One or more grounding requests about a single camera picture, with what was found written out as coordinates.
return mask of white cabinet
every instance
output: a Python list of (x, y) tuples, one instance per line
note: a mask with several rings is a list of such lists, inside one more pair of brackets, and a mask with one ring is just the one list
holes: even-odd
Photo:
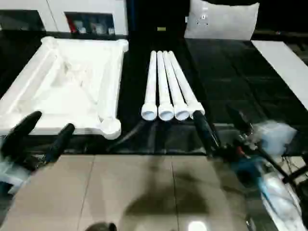
[(127, 35), (127, 14), (125, 0), (47, 0), (57, 28), (70, 32), (65, 12), (111, 13), (115, 34)]
[(0, 0), (0, 10), (37, 10), (47, 31), (58, 31), (46, 0)]

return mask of white plastic frame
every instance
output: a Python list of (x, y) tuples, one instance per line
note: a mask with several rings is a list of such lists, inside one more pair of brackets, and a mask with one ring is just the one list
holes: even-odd
[(110, 49), (107, 63), (102, 65), (101, 83), (96, 94), (99, 96), (97, 110), (75, 114), (45, 114), (38, 121), (31, 134), (57, 134), (67, 123), (75, 125), (74, 134), (101, 134), (107, 139), (116, 139), (121, 134), (121, 123), (116, 118), (119, 97), (123, 56), (128, 51), (128, 42), (117, 41), (54, 39), (45, 37), (42, 45), (23, 68), (14, 83), (0, 100), (0, 135), (6, 135), (17, 123), (31, 111), (20, 111), (20, 101), (29, 101), (37, 91), (48, 85), (46, 77), (52, 78), (52, 72), (61, 71), (61, 62), (85, 59), (88, 62), (99, 62), (100, 51)]

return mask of black table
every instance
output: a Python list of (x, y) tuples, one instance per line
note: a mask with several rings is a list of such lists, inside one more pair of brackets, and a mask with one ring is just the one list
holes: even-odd
[[(72, 39), (118, 39), (122, 37), (75, 36), (65, 33), (5, 32), (0, 34), (0, 96), (2, 96), (46, 35)], [(249, 41), (183, 39), (168, 36), (128, 38), (124, 56), (118, 118), (122, 135), (108, 141), (103, 136), (74, 136), (68, 154), (206, 154), (193, 121), (147, 122), (140, 112), (144, 102), (152, 50), (172, 50), (208, 120), (223, 141), (234, 133), (225, 110), (229, 103), (252, 122), (284, 121), (306, 133), (307, 111), (280, 76)], [(27, 152), (44, 152), (54, 136), (29, 136)]]

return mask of glossy black surface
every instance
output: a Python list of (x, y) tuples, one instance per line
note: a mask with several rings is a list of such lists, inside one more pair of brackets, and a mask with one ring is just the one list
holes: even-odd
[[(0, 92), (3, 94), (40, 46), (46, 34), (2, 33)], [(72, 36), (57, 38), (117, 39), (119, 37)], [(132, 36), (124, 56), (118, 103), (122, 135), (107, 141), (102, 136), (74, 136), (67, 153), (74, 154), (205, 154), (193, 121), (146, 122), (141, 116), (151, 50), (172, 50), (197, 99), (203, 104), (209, 122), (216, 124), (222, 142), (234, 130), (226, 103), (242, 110), (253, 123), (276, 119), (307, 128), (307, 111), (284, 81), (259, 54), (251, 42), (193, 40), (155, 36)], [(53, 136), (30, 136), (27, 151), (47, 150)]]

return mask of white pipe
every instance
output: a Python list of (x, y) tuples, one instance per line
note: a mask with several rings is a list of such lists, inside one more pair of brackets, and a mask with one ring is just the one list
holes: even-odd
[(56, 55), (53, 52), (53, 48), (56, 47), (55, 39), (45, 37), (41, 41), (42, 45), (40, 48), (35, 52), (8, 91), (1, 98), (1, 115), (12, 112), (19, 100), (24, 96), (27, 96), (27, 99), (33, 97), (41, 81), (56, 60)]
[(177, 77), (178, 83), (184, 95), (185, 101), (189, 107), (190, 117), (193, 118), (193, 113), (195, 111), (201, 111), (202, 114), (205, 114), (204, 108), (200, 102), (197, 101), (191, 86), (187, 82), (187, 79), (172, 51), (169, 51), (169, 58), (171, 60), (171, 64), (175, 75)]
[(177, 78), (174, 74), (169, 55), (167, 51), (163, 52), (165, 68), (167, 72), (168, 83), (171, 91), (174, 107), (174, 116), (177, 120), (185, 120), (189, 117), (187, 104), (184, 102)]
[(148, 82), (146, 85), (144, 105), (141, 109), (143, 119), (152, 121), (157, 117), (156, 106), (156, 51), (151, 52)]
[(161, 120), (169, 121), (174, 117), (174, 109), (170, 102), (169, 89), (165, 71), (163, 53), (157, 52), (159, 107), (158, 116)]
[(121, 135), (121, 122), (116, 118), (119, 99), (120, 82), (124, 53), (128, 50), (128, 41), (119, 39), (113, 47), (109, 66), (106, 67), (109, 75), (104, 75), (101, 81), (100, 97), (98, 99), (99, 129), (108, 140)]
[[(0, 136), (7, 135), (12, 128), (14, 128), (24, 117), (33, 111), (22, 113), (10, 113), (0, 115), (0, 120), (5, 123), (0, 124)], [(31, 131), (30, 135), (56, 135), (68, 123), (74, 124), (76, 127), (75, 135), (101, 135), (102, 131), (97, 128), (100, 123), (96, 112), (87, 114), (45, 114), (39, 119), (35, 128)]]

